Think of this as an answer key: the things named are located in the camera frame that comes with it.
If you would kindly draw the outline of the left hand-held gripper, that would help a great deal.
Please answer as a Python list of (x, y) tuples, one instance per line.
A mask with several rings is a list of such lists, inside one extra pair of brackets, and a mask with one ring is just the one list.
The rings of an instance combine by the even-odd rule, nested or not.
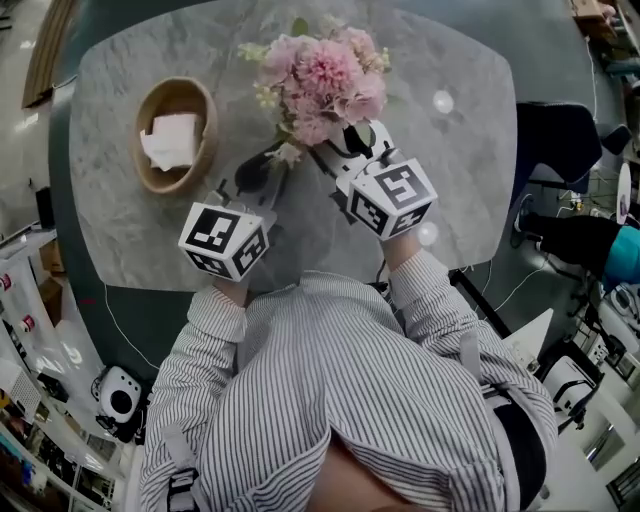
[(265, 269), (275, 206), (289, 174), (270, 146), (225, 171), (217, 188), (192, 204), (178, 247), (195, 269), (241, 282)]

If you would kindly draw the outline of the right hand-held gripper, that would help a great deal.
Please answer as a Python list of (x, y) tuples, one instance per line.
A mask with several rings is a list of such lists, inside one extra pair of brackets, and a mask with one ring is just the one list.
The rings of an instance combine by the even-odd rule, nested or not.
[(340, 176), (345, 212), (387, 241), (419, 225), (438, 195), (419, 161), (394, 148), (382, 122), (371, 120), (369, 129), (372, 155), (379, 157), (367, 164), (362, 153), (347, 153), (330, 140), (310, 154), (324, 174)]

